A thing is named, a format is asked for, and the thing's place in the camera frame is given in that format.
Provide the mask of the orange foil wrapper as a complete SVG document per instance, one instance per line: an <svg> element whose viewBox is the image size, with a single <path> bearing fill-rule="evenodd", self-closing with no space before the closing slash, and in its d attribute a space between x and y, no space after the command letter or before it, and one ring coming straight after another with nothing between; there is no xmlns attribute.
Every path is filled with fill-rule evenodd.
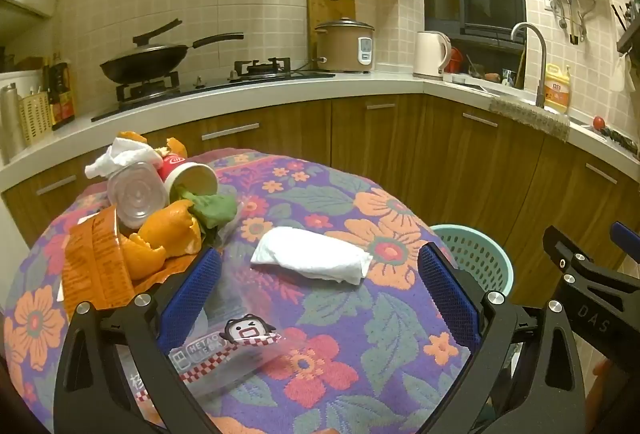
<svg viewBox="0 0 640 434"><path fill-rule="evenodd" d="M98 310L124 306L138 293L163 283L171 275L184 272L195 259L196 254L169 259L158 273L134 281L120 249L120 234L114 206L70 230L62 270L63 304L67 315L73 315L77 305L85 301Z"/></svg>

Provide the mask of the clear plastic snack bag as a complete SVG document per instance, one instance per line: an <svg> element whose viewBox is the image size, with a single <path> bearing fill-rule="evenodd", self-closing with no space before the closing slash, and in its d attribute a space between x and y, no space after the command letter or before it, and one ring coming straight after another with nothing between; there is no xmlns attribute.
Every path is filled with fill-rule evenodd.
<svg viewBox="0 0 640 434"><path fill-rule="evenodd" d="M240 238L236 217L218 233L220 280L183 343L168 359L202 406L234 388L245 390L265 365L302 348L305 341L286 332L274 313L269 284L250 268L255 247Z"/></svg>

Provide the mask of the large orange peel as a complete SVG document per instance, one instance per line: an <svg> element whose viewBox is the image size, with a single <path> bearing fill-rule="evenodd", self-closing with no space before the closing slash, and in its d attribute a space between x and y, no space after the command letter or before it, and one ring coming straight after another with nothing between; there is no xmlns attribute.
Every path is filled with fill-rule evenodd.
<svg viewBox="0 0 640 434"><path fill-rule="evenodd" d="M154 212L136 233L119 235L120 249L132 280L158 273L169 259L197 254L202 247L193 202L181 199Z"/></svg>

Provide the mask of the clear floral plastic bottle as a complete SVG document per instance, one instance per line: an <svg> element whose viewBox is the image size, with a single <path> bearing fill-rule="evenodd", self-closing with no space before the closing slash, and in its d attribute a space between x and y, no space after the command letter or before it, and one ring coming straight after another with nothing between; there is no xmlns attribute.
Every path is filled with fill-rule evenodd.
<svg viewBox="0 0 640 434"><path fill-rule="evenodd" d="M107 197L123 225L136 231L168 204L168 194L156 169L146 162L128 165L107 181Z"/></svg>

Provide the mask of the white paper towel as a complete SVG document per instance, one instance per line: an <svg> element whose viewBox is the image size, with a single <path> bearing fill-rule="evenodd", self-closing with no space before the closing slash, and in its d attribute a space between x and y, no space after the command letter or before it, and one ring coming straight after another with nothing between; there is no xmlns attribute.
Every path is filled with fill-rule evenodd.
<svg viewBox="0 0 640 434"><path fill-rule="evenodd" d="M250 258L252 266L278 266L310 279L359 286L373 255L345 240L277 226L262 236Z"/></svg>

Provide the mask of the green vegetable leaf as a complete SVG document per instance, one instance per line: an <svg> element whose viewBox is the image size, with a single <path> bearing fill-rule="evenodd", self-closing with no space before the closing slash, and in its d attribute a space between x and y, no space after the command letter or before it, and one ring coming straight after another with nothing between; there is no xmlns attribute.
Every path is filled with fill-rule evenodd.
<svg viewBox="0 0 640 434"><path fill-rule="evenodd" d="M206 246L222 247L229 235L229 225L238 214L238 203L233 195L198 195L179 185L180 199L191 202L189 212L201 228Z"/></svg>

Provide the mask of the red white paper cup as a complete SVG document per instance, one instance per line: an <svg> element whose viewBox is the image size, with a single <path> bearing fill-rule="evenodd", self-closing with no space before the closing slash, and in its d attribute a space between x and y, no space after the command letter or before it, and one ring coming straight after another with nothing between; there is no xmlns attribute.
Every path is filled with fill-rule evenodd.
<svg viewBox="0 0 640 434"><path fill-rule="evenodd" d="M212 167L177 154L164 157L156 172L163 182L168 205L180 199L183 189L197 196L211 196L218 191L218 179Z"/></svg>

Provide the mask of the white tissue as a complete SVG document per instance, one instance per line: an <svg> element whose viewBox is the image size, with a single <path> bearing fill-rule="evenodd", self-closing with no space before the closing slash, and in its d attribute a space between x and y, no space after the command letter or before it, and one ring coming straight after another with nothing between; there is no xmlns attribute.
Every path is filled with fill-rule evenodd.
<svg viewBox="0 0 640 434"><path fill-rule="evenodd" d="M116 137L104 154L91 165L87 165L85 176L89 180L96 177L108 179L120 170L140 162L159 169L162 166L163 158L146 143Z"/></svg>

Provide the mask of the small orange peel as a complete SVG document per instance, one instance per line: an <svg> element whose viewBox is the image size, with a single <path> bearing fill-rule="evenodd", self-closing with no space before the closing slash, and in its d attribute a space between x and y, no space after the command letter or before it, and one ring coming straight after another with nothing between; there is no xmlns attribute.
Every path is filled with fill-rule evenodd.
<svg viewBox="0 0 640 434"><path fill-rule="evenodd" d="M119 139L130 139L130 141L139 142L142 144L149 144L148 140L145 137L134 131L122 131L117 134ZM155 151L160 157L165 158L170 155L175 155L180 158L188 157L188 152L186 151L186 147L175 139L174 137L168 137L166 139L166 144L161 147L156 147Z"/></svg>

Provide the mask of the yellow detergent bottle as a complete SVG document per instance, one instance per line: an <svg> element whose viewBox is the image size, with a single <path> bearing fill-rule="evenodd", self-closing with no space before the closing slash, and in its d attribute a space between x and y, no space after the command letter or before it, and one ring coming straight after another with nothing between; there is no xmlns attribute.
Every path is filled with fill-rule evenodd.
<svg viewBox="0 0 640 434"><path fill-rule="evenodd" d="M549 63L544 78L544 105L558 113L570 108L570 69Z"/></svg>

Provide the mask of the floral tablecloth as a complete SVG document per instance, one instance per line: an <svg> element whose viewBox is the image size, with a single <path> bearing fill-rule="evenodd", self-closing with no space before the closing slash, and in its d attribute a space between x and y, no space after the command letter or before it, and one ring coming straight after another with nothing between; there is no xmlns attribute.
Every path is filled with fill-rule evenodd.
<svg viewBox="0 0 640 434"><path fill-rule="evenodd" d="M55 433L431 433L471 349L421 261L437 228L375 183L258 151L178 160L122 235L104 194L18 271L4 341Z"/></svg>

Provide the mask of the white electric kettle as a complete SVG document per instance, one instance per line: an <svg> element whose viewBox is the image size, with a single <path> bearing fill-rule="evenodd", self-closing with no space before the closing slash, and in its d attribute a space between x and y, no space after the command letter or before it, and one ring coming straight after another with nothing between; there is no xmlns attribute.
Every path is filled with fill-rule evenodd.
<svg viewBox="0 0 640 434"><path fill-rule="evenodd" d="M450 39L440 31L424 30L416 34L413 76L440 79L451 58Z"/></svg>

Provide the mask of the beige plastic utensil basket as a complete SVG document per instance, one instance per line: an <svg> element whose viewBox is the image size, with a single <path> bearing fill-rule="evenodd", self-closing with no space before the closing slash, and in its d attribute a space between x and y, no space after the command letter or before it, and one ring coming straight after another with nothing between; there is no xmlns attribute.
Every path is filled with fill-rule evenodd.
<svg viewBox="0 0 640 434"><path fill-rule="evenodd" d="M28 146L40 142L52 132L49 98L40 92L20 99L21 125Z"/></svg>

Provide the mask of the black gas stove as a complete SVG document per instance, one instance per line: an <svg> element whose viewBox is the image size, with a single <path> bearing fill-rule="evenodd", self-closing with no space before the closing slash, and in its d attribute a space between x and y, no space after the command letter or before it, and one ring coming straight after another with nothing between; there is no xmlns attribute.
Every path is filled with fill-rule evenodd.
<svg viewBox="0 0 640 434"><path fill-rule="evenodd" d="M236 61L226 78L210 81L198 77L192 83L180 83L178 72L171 72L163 78L139 82L132 86L129 84L118 86L116 88L117 104L113 108L93 116L91 121L101 121L132 109L195 93L249 86L256 83L331 79L334 77L332 72L319 72L319 70L308 69L306 65L294 68L291 65L290 57L270 57L262 63L258 60Z"/></svg>

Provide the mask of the wooden cutting board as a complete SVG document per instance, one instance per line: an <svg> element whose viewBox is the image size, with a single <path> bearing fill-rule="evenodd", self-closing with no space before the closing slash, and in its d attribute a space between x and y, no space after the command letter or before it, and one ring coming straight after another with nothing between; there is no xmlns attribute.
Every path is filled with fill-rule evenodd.
<svg viewBox="0 0 640 434"><path fill-rule="evenodd" d="M317 68L316 27L342 17L356 18L355 0L306 0L307 2L307 50L310 68Z"/></svg>

